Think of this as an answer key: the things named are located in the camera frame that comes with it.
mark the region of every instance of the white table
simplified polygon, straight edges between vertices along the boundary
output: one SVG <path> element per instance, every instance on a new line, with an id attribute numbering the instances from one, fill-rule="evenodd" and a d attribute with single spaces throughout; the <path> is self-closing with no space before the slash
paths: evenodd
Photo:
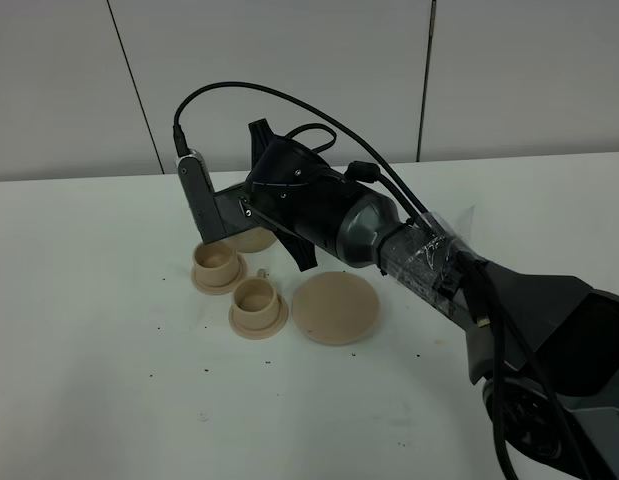
<path id="1" fill-rule="evenodd" d="M 396 170 L 478 253 L 619 294 L 619 154 Z M 502 478 L 450 321 L 366 268 L 373 337 L 323 346 L 290 319 L 245 340 L 230 297 L 191 285 L 198 241 L 174 176 L 0 184 L 0 480 Z M 299 273 L 279 244 L 247 260 L 288 300 L 349 270 L 319 251 Z"/>

